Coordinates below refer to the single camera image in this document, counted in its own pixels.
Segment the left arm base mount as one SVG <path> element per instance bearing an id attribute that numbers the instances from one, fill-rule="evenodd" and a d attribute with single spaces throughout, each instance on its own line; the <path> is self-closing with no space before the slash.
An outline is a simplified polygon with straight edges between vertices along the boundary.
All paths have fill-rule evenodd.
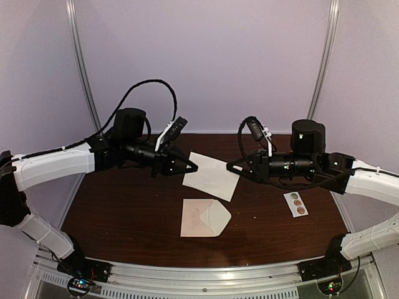
<path id="1" fill-rule="evenodd" d="M 95 290 L 97 282 L 108 282 L 111 267 L 110 263 L 91 259 L 85 259 L 81 270 L 75 270 L 64 260 L 57 263 L 57 270 L 70 276 L 66 289 L 76 298 L 84 297 Z"/>

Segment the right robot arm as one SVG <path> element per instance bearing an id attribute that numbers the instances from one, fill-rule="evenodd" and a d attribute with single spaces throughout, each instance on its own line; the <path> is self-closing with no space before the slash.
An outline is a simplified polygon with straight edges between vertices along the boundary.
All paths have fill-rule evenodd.
<path id="1" fill-rule="evenodd" d="M 271 133 L 255 116 L 240 123 L 237 137 L 241 158 L 226 168 L 249 181 L 286 191 L 321 187 L 398 205 L 398 175 L 347 154 L 326 152 L 325 126 L 314 120 L 292 123 L 286 153 L 277 151 Z"/>

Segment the white letter paper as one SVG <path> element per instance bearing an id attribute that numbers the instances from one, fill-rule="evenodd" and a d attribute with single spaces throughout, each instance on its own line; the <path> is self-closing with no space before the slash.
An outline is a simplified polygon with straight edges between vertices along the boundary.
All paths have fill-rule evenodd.
<path id="1" fill-rule="evenodd" d="M 198 170 L 185 174 L 182 185 L 230 202 L 239 175 L 227 170 L 227 162 L 195 152 L 190 153 L 189 159 L 198 166 Z"/>

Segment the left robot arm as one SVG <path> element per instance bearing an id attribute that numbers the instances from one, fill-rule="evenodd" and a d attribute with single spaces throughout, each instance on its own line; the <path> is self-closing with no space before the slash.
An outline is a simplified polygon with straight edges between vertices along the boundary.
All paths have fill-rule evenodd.
<path id="1" fill-rule="evenodd" d="M 1 225 L 17 227 L 38 244 L 47 247 L 77 277 L 89 270 L 89 261 L 78 253 L 77 244 L 67 234 L 53 228 L 30 210 L 25 191 L 30 187 L 75 175 L 122 168 L 127 161 L 150 167 L 151 176 L 194 173 L 198 166 L 172 145 L 186 119 L 169 122 L 155 143 L 142 139 L 149 128 L 146 113 L 137 108 L 118 110 L 113 126 L 103 136 L 91 136 L 82 143 L 42 153 L 13 156 L 1 153 Z"/>

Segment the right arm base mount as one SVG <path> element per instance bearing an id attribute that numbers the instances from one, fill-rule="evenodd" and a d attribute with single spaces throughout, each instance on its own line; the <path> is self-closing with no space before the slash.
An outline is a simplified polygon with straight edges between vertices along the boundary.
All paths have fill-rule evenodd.
<path id="1" fill-rule="evenodd" d="M 323 257 L 300 262 L 298 268 L 303 282 L 315 280 L 321 294 L 332 297 L 344 289 L 342 274 L 351 270 L 352 264 L 347 260 Z"/>

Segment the cream envelope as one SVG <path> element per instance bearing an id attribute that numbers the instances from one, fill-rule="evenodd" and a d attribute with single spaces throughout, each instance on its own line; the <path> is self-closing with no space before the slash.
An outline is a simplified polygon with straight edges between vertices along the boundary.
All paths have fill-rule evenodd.
<path id="1" fill-rule="evenodd" d="M 215 199 L 184 199 L 181 237 L 217 237 L 231 220 L 231 213 Z"/>

